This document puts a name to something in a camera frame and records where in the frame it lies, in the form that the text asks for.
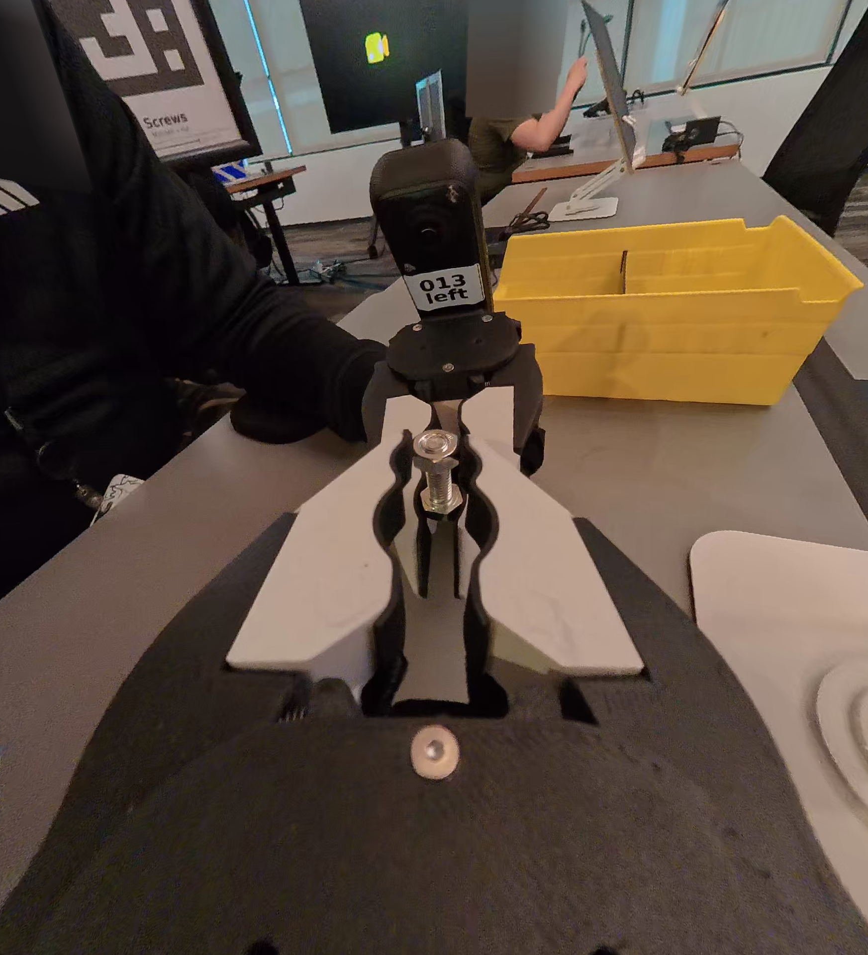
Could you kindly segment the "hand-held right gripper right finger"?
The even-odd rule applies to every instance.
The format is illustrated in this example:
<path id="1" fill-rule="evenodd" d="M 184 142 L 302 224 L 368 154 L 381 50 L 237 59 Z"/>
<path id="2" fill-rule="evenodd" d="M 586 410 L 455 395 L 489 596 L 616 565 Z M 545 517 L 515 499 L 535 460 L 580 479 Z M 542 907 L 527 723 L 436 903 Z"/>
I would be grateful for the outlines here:
<path id="1" fill-rule="evenodd" d="M 645 663 L 582 531 L 588 522 L 488 441 L 464 436 L 458 596 L 474 710 L 505 710 L 497 662 L 540 676 L 626 678 Z"/>

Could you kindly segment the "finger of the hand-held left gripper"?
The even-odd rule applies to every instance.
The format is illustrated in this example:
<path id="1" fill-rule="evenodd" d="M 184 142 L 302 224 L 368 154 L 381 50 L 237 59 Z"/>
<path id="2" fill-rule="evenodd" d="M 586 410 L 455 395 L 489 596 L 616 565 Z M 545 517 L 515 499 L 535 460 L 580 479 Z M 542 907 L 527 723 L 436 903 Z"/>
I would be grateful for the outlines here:
<path id="1" fill-rule="evenodd" d="M 507 463 L 518 469 L 518 454 L 513 448 L 514 437 L 514 388 L 485 388 L 478 395 L 465 400 L 459 407 L 459 424 L 474 437 L 489 445 Z M 466 495 L 463 515 L 456 531 L 456 583 L 458 599 L 467 597 L 471 570 L 480 546 L 468 528 L 472 510 L 472 498 Z"/>
<path id="2" fill-rule="evenodd" d="M 427 430 L 428 405 L 412 396 L 391 398 L 383 417 L 383 441 L 392 441 L 385 453 L 393 484 L 383 495 L 383 543 L 396 558 L 416 596 L 428 597 L 433 533 L 419 504 L 421 471 L 415 464 L 414 439 Z"/>

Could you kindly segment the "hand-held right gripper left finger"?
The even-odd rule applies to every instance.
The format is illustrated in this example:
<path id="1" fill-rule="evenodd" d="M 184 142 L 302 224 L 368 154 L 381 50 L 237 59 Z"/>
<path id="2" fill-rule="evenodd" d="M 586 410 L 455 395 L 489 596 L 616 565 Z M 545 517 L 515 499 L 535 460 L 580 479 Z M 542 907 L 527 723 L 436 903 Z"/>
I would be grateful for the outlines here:
<path id="1" fill-rule="evenodd" d="M 406 673 L 400 572 L 411 429 L 394 429 L 290 514 L 289 529 L 225 662 L 343 681 L 364 712 L 389 712 Z"/>

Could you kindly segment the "silver hex bolt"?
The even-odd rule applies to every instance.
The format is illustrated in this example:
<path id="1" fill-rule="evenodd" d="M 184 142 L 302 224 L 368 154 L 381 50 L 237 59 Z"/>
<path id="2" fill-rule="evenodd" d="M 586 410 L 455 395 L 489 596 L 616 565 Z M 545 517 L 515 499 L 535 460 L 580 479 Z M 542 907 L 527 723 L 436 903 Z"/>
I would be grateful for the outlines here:
<path id="1" fill-rule="evenodd" d="M 464 506 L 464 492 L 453 479 L 453 471 L 459 465 L 456 458 L 429 460 L 416 457 L 415 465 L 425 478 L 420 502 L 428 515 L 437 519 L 447 518 Z"/>

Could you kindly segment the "person's left forearm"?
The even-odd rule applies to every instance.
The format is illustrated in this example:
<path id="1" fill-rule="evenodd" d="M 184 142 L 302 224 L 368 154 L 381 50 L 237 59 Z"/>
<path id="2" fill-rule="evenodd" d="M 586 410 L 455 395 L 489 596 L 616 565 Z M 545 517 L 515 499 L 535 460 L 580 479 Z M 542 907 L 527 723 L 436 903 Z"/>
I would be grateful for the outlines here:
<path id="1" fill-rule="evenodd" d="M 162 291 L 179 300 L 165 304 L 164 376 L 201 381 L 214 372 L 280 412 L 356 438 L 349 420 L 359 399 L 347 395 L 356 338 L 287 299 L 222 234 L 172 265 Z"/>

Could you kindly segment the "person's left hand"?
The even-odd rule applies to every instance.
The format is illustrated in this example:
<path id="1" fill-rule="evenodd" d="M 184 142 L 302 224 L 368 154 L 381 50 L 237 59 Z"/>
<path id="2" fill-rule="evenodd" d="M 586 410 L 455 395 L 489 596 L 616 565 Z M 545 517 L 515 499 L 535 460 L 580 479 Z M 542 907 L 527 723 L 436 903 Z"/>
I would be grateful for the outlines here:
<path id="1" fill-rule="evenodd" d="M 387 346 L 358 339 L 337 329 L 330 348 L 319 354 L 320 412 L 330 431 L 345 441 L 366 440 L 363 401 L 376 365 L 387 357 Z"/>

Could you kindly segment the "small grey monitor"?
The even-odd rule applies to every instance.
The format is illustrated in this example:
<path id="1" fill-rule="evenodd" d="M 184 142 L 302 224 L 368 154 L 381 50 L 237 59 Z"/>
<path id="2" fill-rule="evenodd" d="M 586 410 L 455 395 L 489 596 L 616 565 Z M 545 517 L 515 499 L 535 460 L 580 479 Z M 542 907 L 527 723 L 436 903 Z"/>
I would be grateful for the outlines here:
<path id="1" fill-rule="evenodd" d="M 416 81 L 416 106 L 420 137 L 428 144 L 447 137 L 446 117 L 443 101 L 442 71 L 428 75 Z"/>

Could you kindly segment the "small wooden side desk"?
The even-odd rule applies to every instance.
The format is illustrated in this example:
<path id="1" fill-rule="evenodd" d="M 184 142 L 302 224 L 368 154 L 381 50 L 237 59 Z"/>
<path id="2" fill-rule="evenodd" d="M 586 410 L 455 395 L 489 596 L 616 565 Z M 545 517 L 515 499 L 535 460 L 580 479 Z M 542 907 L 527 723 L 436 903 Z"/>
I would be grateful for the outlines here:
<path id="1" fill-rule="evenodd" d="M 277 278 L 292 287 L 300 286 L 300 277 L 275 203 L 295 193 L 294 178 L 305 170 L 302 165 L 280 172 L 250 175 L 235 163 L 216 166 L 212 170 L 239 214 L 242 231 L 259 269 L 273 270 Z"/>

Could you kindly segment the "yellow plastic bin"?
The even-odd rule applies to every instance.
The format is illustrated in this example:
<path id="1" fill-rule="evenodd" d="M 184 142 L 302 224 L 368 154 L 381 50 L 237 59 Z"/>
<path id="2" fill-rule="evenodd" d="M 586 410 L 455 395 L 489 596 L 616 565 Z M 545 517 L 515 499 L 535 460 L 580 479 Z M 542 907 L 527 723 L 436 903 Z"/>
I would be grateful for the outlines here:
<path id="1" fill-rule="evenodd" d="M 863 286 L 778 216 L 515 236 L 494 303 L 545 395 L 770 407 Z"/>

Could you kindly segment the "white patterned key tag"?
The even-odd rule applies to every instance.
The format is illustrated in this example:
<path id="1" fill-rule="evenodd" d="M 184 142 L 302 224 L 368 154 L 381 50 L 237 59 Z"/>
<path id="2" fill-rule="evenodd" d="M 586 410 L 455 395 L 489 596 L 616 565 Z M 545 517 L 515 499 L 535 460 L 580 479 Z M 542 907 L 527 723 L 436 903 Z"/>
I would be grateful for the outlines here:
<path id="1" fill-rule="evenodd" d="M 144 480 L 127 474 L 115 474 L 103 491 L 79 479 L 73 479 L 71 484 L 76 499 L 92 512 L 90 525 L 93 525 L 141 488 Z"/>

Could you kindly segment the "wooden-edged desk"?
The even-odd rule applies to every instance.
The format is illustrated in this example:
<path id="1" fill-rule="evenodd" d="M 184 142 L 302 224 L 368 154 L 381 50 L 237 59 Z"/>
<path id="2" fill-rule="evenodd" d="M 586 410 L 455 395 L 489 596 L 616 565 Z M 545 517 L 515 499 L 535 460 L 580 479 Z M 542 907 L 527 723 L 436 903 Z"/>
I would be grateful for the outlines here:
<path id="1" fill-rule="evenodd" d="M 696 163 L 732 159 L 738 156 L 739 143 L 724 141 L 704 146 L 695 146 L 682 154 L 679 161 L 672 152 L 649 154 L 638 171 L 662 168 L 675 164 Z M 615 160 L 578 157 L 577 154 L 558 159 L 525 161 L 512 173 L 513 185 L 546 183 L 574 178 L 589 178 L 606 171 Z"/>

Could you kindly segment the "person's black jacket torso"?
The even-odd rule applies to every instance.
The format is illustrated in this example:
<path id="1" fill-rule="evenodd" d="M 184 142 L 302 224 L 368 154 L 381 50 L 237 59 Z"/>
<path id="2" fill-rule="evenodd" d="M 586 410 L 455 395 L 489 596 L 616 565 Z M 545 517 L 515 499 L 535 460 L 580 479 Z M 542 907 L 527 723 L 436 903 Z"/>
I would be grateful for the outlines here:
<path id="1" fill-rule="evenodd" d="M 177 451 L 161 356 L 179 298 L 162 286 L 173 258 L 224 235 L 52 14 L 47 26 L 91 185 L 0 185 L 0 597 L 89 526 L 73 479 L 103 491 Z"/>

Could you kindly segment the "black slanted panel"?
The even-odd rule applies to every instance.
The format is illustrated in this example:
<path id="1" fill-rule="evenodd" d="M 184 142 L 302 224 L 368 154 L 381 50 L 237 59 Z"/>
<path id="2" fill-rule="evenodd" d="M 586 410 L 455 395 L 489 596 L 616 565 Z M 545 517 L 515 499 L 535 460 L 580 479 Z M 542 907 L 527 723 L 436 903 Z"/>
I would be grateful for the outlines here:
<path id="1" fill-rule="evenodd" d="M 868 167 L 868 9 L 763 182 L 828 236 Z"/>

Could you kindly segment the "black wall screen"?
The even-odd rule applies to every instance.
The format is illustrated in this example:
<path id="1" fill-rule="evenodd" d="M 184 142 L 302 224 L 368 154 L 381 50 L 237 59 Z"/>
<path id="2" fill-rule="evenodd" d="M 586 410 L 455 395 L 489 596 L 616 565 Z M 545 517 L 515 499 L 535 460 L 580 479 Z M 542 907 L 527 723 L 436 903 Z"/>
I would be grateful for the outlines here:
<path id="1" fill-rule="evenodd" d="M 449 133 L 464 113 L 468 2 L 302 1 L 333 134 L 411 121 L 416 83 L 440 74 Z"/>

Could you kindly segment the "code poster in black frame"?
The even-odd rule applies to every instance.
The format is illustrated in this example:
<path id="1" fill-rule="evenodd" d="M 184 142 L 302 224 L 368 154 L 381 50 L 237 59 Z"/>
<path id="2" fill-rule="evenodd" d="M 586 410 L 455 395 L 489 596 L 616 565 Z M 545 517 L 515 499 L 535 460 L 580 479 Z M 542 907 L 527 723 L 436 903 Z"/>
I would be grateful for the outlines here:
<path id="1" fill-rule="evenodd" d="M 51 1 L 49 8 L 162 161 L 215 166 L 260 144 L 207 1 Z"/>

